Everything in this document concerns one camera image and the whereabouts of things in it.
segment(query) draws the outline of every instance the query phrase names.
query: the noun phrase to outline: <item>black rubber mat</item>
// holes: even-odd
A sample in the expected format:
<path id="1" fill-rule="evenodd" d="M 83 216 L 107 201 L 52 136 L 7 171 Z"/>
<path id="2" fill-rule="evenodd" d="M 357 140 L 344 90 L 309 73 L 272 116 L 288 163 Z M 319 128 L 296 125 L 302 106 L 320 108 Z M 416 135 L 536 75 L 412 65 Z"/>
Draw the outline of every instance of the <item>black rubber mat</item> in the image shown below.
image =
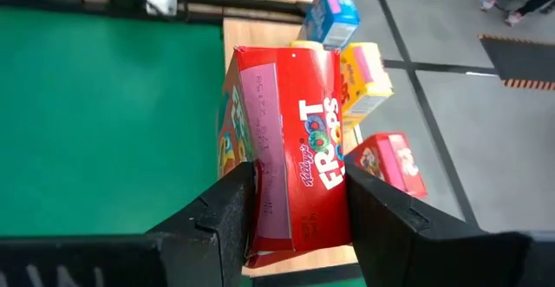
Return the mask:
<path id="1" fill-rule="evenodd" d="M 481 35 L 505 86 L 555 90 L 555 44 Z"/>

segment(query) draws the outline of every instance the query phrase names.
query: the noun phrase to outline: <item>froot loops logo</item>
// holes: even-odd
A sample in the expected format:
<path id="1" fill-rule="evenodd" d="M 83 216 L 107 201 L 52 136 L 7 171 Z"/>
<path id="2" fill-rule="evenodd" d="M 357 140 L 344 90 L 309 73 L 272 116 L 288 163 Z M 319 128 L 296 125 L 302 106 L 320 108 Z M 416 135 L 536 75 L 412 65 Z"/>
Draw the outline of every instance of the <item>froot loops logo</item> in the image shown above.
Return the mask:
<path id="1" fill-rule="evenodd" d="M 304 121 L 304 129 L 309 135 L 308 147 L 316 153 L 314 164 L 320 173 L 320 180 L 326 189 L 332 189 L 343 182 L 345 174 L 345 167 L 342 166 L 339 169 L 338 162 L 343 160 L 341 124 L 337 119 L 339 104 L 335 98 L 328 97 L 323 100 L 323 104 L 316 105 L 307 105 L 306 101 L 299 101 L 298 111 L 300 120 Z M 312 186 L 310 168 L 307 166 L 312 163 L 307 160 L 307 157 L 312 156 L 307 151 L 307 145 L 302 144 L 300 150 L 304 157 L 303 162 L 299 163 L 300 177 L 306 186 Z"/>

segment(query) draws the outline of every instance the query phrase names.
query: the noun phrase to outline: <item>blue cereal box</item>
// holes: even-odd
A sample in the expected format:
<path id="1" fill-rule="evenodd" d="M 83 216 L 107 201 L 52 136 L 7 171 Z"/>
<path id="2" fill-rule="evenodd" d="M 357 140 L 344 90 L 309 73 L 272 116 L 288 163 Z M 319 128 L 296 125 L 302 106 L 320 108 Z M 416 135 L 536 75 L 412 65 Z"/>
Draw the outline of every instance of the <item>blue cereal box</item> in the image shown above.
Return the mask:
<path id="1" fill-rule="evenodd" d="M 320 42 L 326 49 L 341 49 L 359 24 L 353 0 L 314 0 L 299 40 Z"/>

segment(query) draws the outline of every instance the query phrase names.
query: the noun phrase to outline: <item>gray floor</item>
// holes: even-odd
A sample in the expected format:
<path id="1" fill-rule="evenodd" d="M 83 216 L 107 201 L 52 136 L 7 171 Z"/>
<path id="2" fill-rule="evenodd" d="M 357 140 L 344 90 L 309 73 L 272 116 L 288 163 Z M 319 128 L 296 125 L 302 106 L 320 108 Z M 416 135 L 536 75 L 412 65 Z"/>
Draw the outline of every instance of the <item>gray floor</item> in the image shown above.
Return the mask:
<path id="1" fill-rule="evenodd" d="M 355 0 L 353 41 L 400 59 L 377 0 Z M 478 34 L 555 42 L 555 13 L 513 28 L 476 0 L 388 0 L 414 62 L 492 67 Z M 362 135 L 403 131 L 428 188 L 427 202 L 460 217 L 428 126 L 403 70 L 388 70 L 395 95 L 361 124 Z M 418 73 L 480 226 L 489 231 L 555 229 L 555 92 L 504 88 L 496 77 Z"/>

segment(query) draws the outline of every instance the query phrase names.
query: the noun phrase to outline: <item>green mat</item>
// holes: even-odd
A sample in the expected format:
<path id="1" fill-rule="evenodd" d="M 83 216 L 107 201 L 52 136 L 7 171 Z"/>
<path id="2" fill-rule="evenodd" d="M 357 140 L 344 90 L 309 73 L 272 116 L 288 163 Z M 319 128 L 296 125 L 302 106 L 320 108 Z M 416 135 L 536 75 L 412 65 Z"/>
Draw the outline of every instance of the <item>green mat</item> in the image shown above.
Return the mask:
<path id="1" fill-rule="evenodd" d="M 143 232 L 213 184 L 220 33 L 0 9 L 0 235 Z"/>

